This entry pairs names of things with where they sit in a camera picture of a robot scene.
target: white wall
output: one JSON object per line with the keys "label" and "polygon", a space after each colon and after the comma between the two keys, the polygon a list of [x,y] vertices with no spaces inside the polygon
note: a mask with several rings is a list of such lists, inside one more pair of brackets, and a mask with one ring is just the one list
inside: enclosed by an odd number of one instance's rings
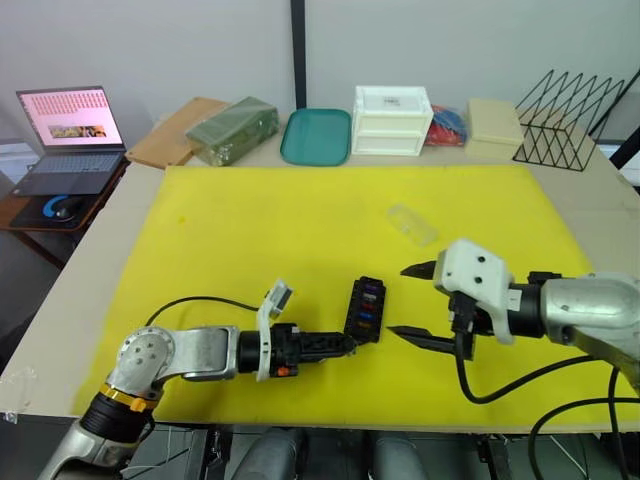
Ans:
{"label": "white wall", "polygon": [[289,2],[0,0],[0,112],[27,132],[16,90],[76,85],[105,87],[130,147],[196,95],[291,111]]}
{"label": "white wall", "polygon": [[307,0],[309,104],[351,110],[355,85],[430,100],[518,102],[552,68],[629,79],[638,0]]}
{"label": "white wall", "polygon": [[[287,113],[289,18],[288,0],[0,0],[0,113],[28,132],[15,90],[102,84],[128,146],[195,95]],[[518,101],[550,68],[628,79],[640,2],[307,0],[307,53],[311,106],[350,111],[356,84]]]}

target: teal tray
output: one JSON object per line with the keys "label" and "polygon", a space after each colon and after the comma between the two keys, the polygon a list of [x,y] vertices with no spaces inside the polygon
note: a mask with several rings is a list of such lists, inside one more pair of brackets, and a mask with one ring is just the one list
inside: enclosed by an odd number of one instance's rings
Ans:
{"label": "teal tray", "polygon": [[351,116],[344,110],[302,108],[289,117],[280,144],[287,163],[329,167],[349,156]]}

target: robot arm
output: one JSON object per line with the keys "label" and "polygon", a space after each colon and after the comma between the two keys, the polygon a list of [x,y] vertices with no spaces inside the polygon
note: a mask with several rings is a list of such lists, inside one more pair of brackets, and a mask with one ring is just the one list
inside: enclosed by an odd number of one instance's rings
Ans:
{"label": "robot arm", "polygon": [[[452,330],[473,357],[473,335],[495,335],[510,344],[515,336],[574,345],[620,369],[640,395],[640,280],[624,274],[562,278],[532,272],[514,283],[504,260],[468,240],[458,240],[438,260],[413,265],[404,275],[432,279],[450,297]],[[391,327],[427,348],[454,353],[451,339],[412,327]]]}
{"label": "robot arm", "polygon": [[[270,326],[292,291],[281,281],[258,310],[257,331],[236,327],[168,330],[144,327],[127,337],[116,366],[86,413],[74,422],[39,480],[120,478],[119,471],[144,440],[145,425],[163,395],[164,383],[233,378],[257,372],[258,380],[298,373],[299,363],[352,353],[355,342],[342,333],[301,332],[293,323]],[[78,471],[83,476],[74,476]]]}

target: beige box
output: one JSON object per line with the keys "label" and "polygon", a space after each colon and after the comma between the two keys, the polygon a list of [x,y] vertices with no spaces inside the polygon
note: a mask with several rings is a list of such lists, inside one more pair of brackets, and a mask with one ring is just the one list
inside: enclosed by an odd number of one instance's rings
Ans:
{"label": "beige box", "polygon": [[513,103],[472,98],[468,113],[470,134],[464,147],[467,156],[511,160],[524,142]]}

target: laptop screen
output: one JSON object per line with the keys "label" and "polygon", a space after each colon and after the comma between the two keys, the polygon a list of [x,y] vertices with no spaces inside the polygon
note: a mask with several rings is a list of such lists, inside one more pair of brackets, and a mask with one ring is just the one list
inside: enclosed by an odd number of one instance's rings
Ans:
{"label": "laptop screen", "polygon": [[45,147],[122,144],[101,87],[18,92],[18,98]]}

